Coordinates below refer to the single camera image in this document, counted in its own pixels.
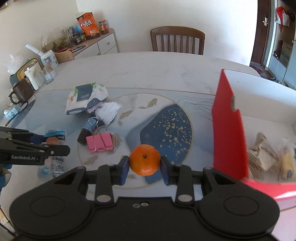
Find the blue gloved hand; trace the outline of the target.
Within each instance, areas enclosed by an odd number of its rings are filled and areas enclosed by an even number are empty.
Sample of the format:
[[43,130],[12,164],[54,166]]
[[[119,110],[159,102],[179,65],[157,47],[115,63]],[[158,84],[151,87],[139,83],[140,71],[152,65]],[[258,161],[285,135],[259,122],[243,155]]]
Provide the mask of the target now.
[[1,174],[0,174],[0,189],[2,190],[9,183],[11,179],[10,169],[12,165],[2,165],[1,164]]

